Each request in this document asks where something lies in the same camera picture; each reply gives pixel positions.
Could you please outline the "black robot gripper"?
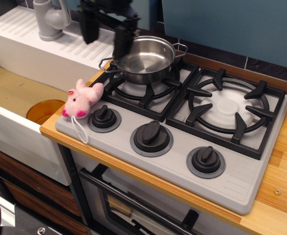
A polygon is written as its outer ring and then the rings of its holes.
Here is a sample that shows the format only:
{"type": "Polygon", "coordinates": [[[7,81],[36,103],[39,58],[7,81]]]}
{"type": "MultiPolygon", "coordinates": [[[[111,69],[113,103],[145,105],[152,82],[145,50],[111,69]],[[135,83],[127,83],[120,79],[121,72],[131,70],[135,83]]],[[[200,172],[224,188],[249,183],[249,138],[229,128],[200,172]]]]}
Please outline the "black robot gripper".
{"type": "Polygon", "coordinates": [[[115,31],[113,59],[128,54],[139,20],[131,3],[131,0],[81,0],[78,11],[85,43],[90,44],[98,39],[100,24],[103,24],[115,31]]]}

